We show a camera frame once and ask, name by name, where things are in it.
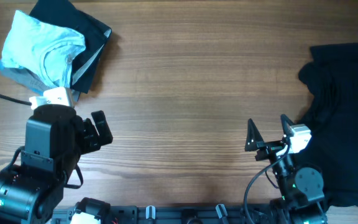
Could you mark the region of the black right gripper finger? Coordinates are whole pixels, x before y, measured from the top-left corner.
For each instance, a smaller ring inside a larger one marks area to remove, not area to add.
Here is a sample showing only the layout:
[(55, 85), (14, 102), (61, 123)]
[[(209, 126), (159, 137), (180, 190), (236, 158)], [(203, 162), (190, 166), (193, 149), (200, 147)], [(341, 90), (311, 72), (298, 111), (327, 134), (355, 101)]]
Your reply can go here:
[(285, 114), (280, 115), (280, 120), (284, 135), (287, 137), (293, 136), (293, 131), (291, 128), (294, 125), (293, 121)]
[(244, 147), (245, 152), (257, 151), (264, 146), (265, 142), (252, 119), (247, 121), (247, 137)]

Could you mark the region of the light blue t-shirt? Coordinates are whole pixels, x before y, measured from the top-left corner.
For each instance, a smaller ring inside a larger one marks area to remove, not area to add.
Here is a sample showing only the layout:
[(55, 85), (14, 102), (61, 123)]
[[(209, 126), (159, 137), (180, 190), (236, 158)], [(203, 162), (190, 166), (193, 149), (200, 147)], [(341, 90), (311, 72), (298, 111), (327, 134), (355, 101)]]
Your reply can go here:
[(26, 68), (50, 88), (70, 87), (71, 64), (84, 48), (68, 28), (41, 22), (22, 11), (14, 14), (2, 48), (5, 68)]

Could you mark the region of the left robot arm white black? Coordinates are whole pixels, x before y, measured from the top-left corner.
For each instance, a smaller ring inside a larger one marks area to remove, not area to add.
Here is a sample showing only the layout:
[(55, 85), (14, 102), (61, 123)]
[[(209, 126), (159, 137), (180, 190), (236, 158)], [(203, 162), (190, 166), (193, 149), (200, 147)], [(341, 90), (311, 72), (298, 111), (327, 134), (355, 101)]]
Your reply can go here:
[(46, 223), (63, 199), (83, 154), (111, 144), (103, 111), (82, 119), (64, 105), (42, 105), (27, 120), (25, 144), (0, 171), (0, 223)]

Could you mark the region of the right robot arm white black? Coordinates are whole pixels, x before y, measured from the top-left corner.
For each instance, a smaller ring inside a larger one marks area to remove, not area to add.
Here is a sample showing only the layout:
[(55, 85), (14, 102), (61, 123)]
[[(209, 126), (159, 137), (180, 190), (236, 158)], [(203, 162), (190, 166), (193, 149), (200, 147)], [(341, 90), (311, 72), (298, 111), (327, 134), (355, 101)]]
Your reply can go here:
[[(242, 212), (245, 223), (299, 223), (325, 224), (328, 222), (321, 202), (324, 200), (323, 175), (312, 165), (297, 164), (293, 156), (304, 150), (311, 140), (311, 130), (304, 124), (295, 124), (286, 115), (280, 117), (283, 136), (277, 141), (264, 141), (252, 119), (247, 122), (244, 150), (256, 152), (255, 160), (268, 160), (269, 165), (259, 171), (248, 183), (244, 193)], [(271, 169), (276, 179), (275, 188), (280, 198), (270, 201), (264, 212), (247, 203), (253, 183)]]

